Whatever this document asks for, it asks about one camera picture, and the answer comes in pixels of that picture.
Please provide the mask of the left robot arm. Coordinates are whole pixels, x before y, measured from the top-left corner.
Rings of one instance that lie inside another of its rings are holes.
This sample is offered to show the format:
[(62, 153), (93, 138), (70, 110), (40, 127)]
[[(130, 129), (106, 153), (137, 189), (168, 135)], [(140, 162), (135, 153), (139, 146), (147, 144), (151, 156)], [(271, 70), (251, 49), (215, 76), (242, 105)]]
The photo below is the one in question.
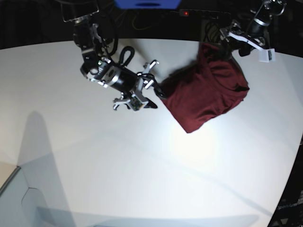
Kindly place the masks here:
[(232, 20), (227, 27), (220, 29), (221, 55), (225, 59), (232, 57), (237, 50), (241, 57), (250, 55), (251, 51), (259, 52), (259, 60), (270, 62), (274, 60), (275, 49), (270, 45), (269, 27), (272, 17), (283, 14), (285, 0), (263, 0), (258, 10), (245, 28), (237, 20)]

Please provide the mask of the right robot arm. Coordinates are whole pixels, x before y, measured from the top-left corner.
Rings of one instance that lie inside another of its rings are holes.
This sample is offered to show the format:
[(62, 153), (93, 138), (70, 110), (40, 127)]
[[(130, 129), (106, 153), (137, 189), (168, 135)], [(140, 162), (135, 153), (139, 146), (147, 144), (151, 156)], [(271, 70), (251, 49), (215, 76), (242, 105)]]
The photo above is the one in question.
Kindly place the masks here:
[[(167, 98), (151, 73), (152, 68), (159, 64), (157, 60), (146, 63), (142, 72), (135, 73), (127, 68), (135, 54), (133, 47), (124, 47), (118, 61), (112, 59), (118, 48), (116, 23), (97, 0), (61, 0), (59, 3), (63, 21), (74, 24), (72, 37), (81, 50), (83, 64), (80, 71), (84, 78), (120, 92), (120, 98), (113, 100), (114, 110), (121, 105), (126, 105), (127, 109), (133, 111), (156, 109), (157, 105), (143, 95), (143, 89), (151, 87), (158, 98)], [(109, 22), (114, 32), (113, 38), (103, 36), (95, 20), (97, 13)]]

